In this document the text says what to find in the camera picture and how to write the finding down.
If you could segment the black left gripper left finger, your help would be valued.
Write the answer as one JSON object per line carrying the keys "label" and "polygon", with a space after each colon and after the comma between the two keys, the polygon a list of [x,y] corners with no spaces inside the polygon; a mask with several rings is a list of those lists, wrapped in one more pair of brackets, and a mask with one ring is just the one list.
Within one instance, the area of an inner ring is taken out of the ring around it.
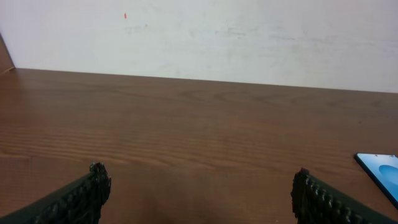
{"label": "black left gripper left finger", "polygon": [[111,177],[103,163],[90,165],[88,174],[44,198],[1,217],[3,224],[98,223],[109,199]]}

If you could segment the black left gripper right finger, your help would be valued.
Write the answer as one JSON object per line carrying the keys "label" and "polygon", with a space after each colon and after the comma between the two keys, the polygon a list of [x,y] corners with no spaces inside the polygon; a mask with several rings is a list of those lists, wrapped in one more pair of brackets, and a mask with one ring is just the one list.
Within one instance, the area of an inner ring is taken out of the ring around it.
{"label": "black left gripper right finger", "polygon": [[298,223],[397,224],[397,221],[312,176],[304,168],[294,175],[290,195]]}

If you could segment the blue Galaxy smartphone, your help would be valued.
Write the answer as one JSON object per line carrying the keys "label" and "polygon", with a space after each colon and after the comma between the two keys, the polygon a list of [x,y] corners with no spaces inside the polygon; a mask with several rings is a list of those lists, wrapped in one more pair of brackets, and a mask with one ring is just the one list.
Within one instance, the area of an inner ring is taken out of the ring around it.
{"label": "blue Galaxy smartphone", "polygon": [[393,154],[356,153],[354,159],[397,208],[397,157]]}

